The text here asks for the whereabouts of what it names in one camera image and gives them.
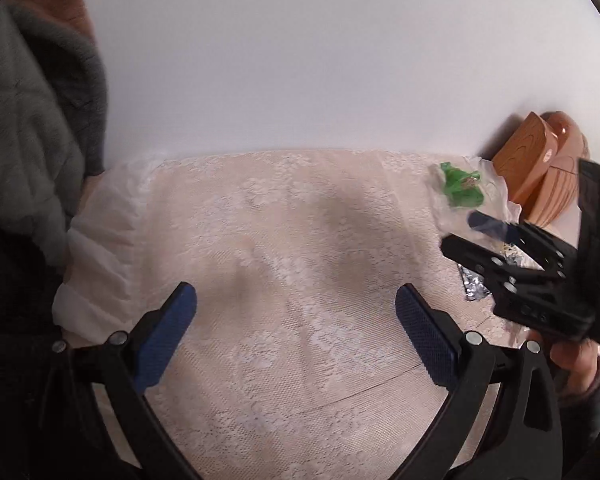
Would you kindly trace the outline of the right hand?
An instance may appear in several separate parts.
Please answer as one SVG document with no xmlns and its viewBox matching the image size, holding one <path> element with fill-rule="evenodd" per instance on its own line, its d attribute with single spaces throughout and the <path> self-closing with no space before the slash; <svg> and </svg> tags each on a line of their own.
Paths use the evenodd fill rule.
<svg viewBox="0 0 600 480">
<path fill-rule="evenodd" d="M 595 341 L 557 341 L 550 348 L 550 360 L 566 373 L 557 387 L 562 406 L 584 402 L 600 391 L 600 346 Z"/>
</svg>

